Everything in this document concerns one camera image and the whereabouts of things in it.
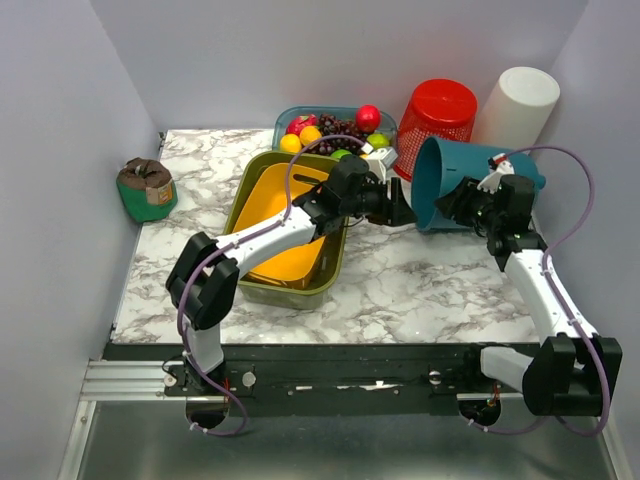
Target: white wall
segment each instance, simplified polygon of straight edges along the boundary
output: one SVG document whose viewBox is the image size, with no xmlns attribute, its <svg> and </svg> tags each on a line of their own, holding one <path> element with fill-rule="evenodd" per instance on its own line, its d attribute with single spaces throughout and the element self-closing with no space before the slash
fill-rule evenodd
<svg viewBox="0 0 640 480">
<path fill-rule="evenodd" d="M 563 281 L 589 320 L 622 344 L 617 425 L 640 478 L 640 3 L 591 0 L 551 73 L 562 89 L 549 143 L 580 152 L 596 179 L 584 229 L 559 251 Z M 562 156 L 543 155 L 547 187 L 537 214 L 557 238 L 584 208 L 586 183 Z"/>
<path fill-rule="evenodd" d="M 451 77 L 483 100 L 549 69 L 586 0 L 91 0 L 162 128 L 268 127 L 293 105 L 376 103 Z"/>
<path fill-rule="evenodd" d="M 0 476 L 56 478 L 135 240 L 115 175 L 156 128 L 86 0 L 0 3 Z"/>
</svg>

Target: teal bucket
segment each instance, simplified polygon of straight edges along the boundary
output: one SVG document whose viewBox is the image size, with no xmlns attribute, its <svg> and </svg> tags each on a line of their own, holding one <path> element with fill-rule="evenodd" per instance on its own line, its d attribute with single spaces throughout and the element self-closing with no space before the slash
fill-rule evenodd
<svg viewBox="0 0 640 480">
<path fill-rule="evenodd" d="M 489 174 L 489 158 L 509 151 L 429 137 L 418 152 L 411 181 L 411 208 L 418 217 L 418 230 L 467 228 L 443 218 L 435 207 L 435 200 L 450 193 L 464 177 L 482 180 Z M 509 157 L 509 161 L 516 174 L 533 180 L 536 192 L 544 188 L 546 179 L 538 173 L 529 155 L 517 153 Z"/>
</svg>

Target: screw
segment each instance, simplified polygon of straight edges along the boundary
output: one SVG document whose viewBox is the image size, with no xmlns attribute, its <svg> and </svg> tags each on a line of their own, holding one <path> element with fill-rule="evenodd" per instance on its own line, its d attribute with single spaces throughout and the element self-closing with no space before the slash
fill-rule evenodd
<svg viewBox="0 0 640 480">
<path fill-rule="evenodd" d="M 169 374 L 166 374 L 162 381 L 165 387 L 173 387 L 176 383 L 178 383 L 178 380 L 176 380 L 176 377 Z"/>
<path fill-rule="evenodd" d="M 440 385 L 442 383 L 442 375 L 437 370 L 431 370 L 429 372 L 429 383 L 431 385 Z"/>
<path fill-rule="evenodd" d="M 245 372 L 245 374 L 242 375 L 242 384 L 247 388 L 253 387 L 256 380 L 256 376 L 253 372 Z"/>
</svg>

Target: metal floor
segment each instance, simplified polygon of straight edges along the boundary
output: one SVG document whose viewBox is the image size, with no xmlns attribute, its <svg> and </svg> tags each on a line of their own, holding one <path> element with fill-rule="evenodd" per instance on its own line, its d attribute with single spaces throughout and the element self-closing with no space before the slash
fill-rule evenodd
<svg viewBox="0 0 640 480">
<path fill-rule="evenodd" d="M 527 425 L 505 399 L 498 425 Z M 98 402 L 80 469 L 84 480 L 608 480 L 602 436 L 557 422 L 504 437 L 456 417 L 256 418 L 236 438 L 191 432 L 181 402 Z"/>
</svg>

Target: white container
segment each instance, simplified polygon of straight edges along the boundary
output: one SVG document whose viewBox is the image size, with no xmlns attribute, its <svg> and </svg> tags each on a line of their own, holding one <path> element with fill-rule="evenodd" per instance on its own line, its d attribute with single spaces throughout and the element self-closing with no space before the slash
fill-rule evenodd
<svg viewBox="0 0 640 480">
<path fill-rule="evenodd" d="M 534 145 L 560 97 L 546 72 L 514 67 L 500 75 L 476 119 L 471 143 L 511 149 Z"/>
</svg>

